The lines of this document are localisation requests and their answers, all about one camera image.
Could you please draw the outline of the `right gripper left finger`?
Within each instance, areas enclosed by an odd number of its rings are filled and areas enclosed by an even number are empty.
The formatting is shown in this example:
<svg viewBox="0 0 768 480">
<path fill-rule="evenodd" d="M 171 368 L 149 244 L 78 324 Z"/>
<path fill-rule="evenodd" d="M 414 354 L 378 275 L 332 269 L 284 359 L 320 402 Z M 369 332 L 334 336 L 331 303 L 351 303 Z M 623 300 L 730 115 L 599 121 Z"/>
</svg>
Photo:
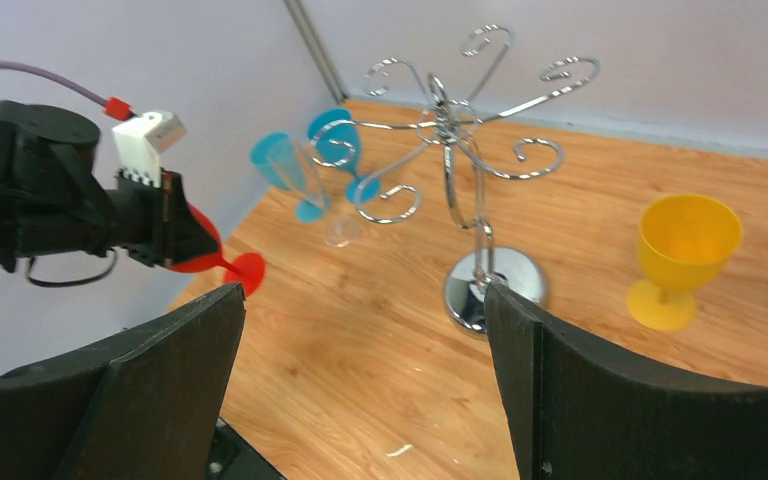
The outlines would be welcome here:
<svg viewBox="0 0 768 480">
<path fill-rule="evenodd" d="M 0 376 L 0 479 L 203 479 L 244 326 L 225 284 Z"/>
</svg>

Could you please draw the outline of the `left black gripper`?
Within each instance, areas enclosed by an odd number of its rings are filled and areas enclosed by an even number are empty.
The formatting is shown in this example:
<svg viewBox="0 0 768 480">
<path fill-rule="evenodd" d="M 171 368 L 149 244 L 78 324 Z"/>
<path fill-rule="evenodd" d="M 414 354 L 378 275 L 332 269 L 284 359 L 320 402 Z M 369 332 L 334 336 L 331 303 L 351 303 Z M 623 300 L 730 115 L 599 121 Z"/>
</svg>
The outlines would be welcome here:
<svg viewBox="0 0 768 480">
<path fill-rule="evenodd" d="M 217 265 L 216 228 L 187 201 L 179 173 L 163 169 L 158 187 L 133 179 L 123 168 L 106 191 L 113 220 L 108 248 L 119 247 L 149 267 L 212 269 Z"/>
</svg>

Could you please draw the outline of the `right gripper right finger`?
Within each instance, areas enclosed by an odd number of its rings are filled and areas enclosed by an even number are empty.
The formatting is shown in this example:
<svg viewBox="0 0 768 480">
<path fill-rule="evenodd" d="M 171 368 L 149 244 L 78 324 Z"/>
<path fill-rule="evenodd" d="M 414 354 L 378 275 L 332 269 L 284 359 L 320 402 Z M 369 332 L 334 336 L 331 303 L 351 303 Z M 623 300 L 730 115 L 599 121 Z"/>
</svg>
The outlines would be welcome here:
<svg viewBox="0 0 768 480">
<path fill-rule="evenodd" d="M 493 284 L 488 342 L 523 479 L 768 479 L 768 387 L 661 363 Z"/>
</svg>

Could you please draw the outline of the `red wine glass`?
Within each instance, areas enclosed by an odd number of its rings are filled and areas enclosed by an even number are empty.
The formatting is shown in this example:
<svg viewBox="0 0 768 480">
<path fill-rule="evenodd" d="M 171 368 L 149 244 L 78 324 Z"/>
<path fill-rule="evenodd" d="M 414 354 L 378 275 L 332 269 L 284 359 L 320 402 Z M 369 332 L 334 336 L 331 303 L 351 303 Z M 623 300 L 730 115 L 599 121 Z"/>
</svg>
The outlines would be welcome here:
<svg viewBox="0 0 768 480">
<path fill-rule="evenodd" d="M 253 294 L 261 285 L 265 276 L 266 262 L 256 252 L 237 256 L 233 261 L 225 258 L 219 232 L 213 222 L 194 205 L 188 205 L 190 212 L 199 225 L 207 231 L 217 244 L 216 248 L 194 259 L 174 264 L 168 270 L 177 273 L 195 274 L 221 267 L 225 270 L 223 283 L 240 283 L 246 296 Z"/>
</svg>

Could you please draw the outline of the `blue wine glass front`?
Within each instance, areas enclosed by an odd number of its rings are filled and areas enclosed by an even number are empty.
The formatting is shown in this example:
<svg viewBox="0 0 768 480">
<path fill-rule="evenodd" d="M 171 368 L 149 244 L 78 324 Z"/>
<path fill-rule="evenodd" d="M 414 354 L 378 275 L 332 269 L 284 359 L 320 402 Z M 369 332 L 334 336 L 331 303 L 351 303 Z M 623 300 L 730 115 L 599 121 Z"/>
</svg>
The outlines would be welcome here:
<svg viewBox="0 0 768 480">
<path fill-rule="evenodd" d="M 270 185 L 301 196 L 295 217 L 302 223 L 320 220 L 330 205 L 323 183 L 308 153 L 286 132 L 273 132 L 258 140 L 249 160 Z"/>
</svg>

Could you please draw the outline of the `blue wine glass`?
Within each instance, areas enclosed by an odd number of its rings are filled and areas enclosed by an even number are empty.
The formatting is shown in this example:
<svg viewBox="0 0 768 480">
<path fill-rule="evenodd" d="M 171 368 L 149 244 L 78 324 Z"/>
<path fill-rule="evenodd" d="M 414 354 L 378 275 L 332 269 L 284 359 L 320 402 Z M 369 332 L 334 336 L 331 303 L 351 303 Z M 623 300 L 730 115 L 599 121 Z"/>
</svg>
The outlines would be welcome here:
<svg viewBox="0 0 768 480">
<path fill-rule="evenodd" d="M 310 122 L 307 137 L 316 141 L 315 150 L 321 161 L 337 164 L 338 170 L 352 176 L 345 190 L 347 200 L 354 202 L 356 195 L 359 195 L 359 201 L 366 203 L 378 194 L 381 184 L 379 180 L 371 180 L 360 188 L 367 176 L 358 172 L 362 144 L 357 127 L 351 121 L 351 113 L 345 108 L 324 111 Z"/>
<path fill-rule="evenodd" d="M 330 205 L 323 183 L 308 153 L 286 132 L 273 132 L 258 140 L 249 160 L 270 185 L 301 196 L 295 217 L 302 223 L 320 220 Z"/>
</svg>

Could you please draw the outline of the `chrome wine glass rack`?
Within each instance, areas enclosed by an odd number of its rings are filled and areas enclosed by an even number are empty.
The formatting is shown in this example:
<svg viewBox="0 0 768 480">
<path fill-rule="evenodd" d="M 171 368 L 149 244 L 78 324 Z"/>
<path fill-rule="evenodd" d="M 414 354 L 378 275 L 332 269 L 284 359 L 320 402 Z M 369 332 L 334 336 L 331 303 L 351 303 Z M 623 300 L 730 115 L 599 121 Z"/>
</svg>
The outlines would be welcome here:
<svg viewBox="0 0 768 480">
<path fill-rule="evenodd" d="M 443 301 L 453 323 L 465 333 L 478 338 L 487 334 L 485 295 L 490 285 L 506 286 L 538 305 L 546 303 L 549 292 L 547 278 L 536 260 L 518 249 L 497 246 L 487 214 L 486 180 L 494 177 L 508 181 L 529 181 L 548 176 L 563 164 L 565 153 L 561 146 L 549 139 L 524 137 L 512 147 L 520 163 L 526 161 L 524 150 L 529 146 L 549 148 L 554 154 L 552 162 L 531 171 L 499 170 L 484 160 L 474 134 L 483 125 L 509 119 L 579 90 L 594 81 L 602 70 L 601 62 L 593 56 L 562 58 L 551 63 L 539 75 L 541 81 L 555 83 L 551 91 L 501 112 L 481 116 L 474 107 L 474 100 L 501 65 L 513 40 L 513 32 L 497 24 L 483 25 L 469 33 L 460 46 L 462 56 L 477 57 L 494 44 L 498 44 L 500 49 L 476 86 L 464 98 L 449 96 L 437 75 L 429 73 L 420 76 L 418 70 L 406 60 L 387 58 L 379 61 L 365 74 L 367 95 L 379 97 L 386 94 L 388 86 L 376 86 L 375 79 L 388 77 L 390 68 L 401 65 L 414 76 L 426 98 L 426 106 L 413 123 L 388 124 L 360 120 L 349 123 L 352 127 L 412 131 L 420 140 L 419 146 L 410 153 L 361 180 L 358 184 L 360 191 L 364 191 L 373 181 L 415 160 L 429 147 L 441 148 L 444 193 L 449 215 L 459 229 L 470 231 L 474 236 L 473 250 L 462 257 L 444 279 Z"/>
</svg>

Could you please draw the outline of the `yellow wine glass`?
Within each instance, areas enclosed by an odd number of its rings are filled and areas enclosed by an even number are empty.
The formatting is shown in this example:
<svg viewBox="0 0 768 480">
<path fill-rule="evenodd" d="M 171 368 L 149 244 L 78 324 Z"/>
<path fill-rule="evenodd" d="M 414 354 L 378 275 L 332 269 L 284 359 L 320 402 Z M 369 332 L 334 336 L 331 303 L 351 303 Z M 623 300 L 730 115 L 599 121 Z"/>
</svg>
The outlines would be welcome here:
<svg viewBox="0 0 768 480">
<path fill-rule="evenodd" d="M 693 291 L 721 273 L 743 234 L 736 212 L 708 196 L 672 195 L 648 206 L 637 243 L 643 278 L 626 296 L 632 318 L 658 331 L 689 326 L 697 311 Z"/>
</svg>

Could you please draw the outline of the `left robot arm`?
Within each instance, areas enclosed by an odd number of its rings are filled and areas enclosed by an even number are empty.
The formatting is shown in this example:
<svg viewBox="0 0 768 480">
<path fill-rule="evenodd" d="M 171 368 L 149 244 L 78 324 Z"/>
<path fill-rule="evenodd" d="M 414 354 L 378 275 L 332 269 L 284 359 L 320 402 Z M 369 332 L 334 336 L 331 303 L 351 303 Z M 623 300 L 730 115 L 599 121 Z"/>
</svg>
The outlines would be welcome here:
<svg viewBox="0 0 768 480">
<path fill-rule="evenodd" d="M 104 188 L 93 166 L 100 128 L 72 111 L 0 101 L 0 265 L 70 252 L 117 249 L 149 267 L 172 269 L 216 254 L 216 231 L 186 200 L 180 174 L 159 164 L 183 134 L 167 112 L 119 124 L 121 164 Z"/>
</svg>

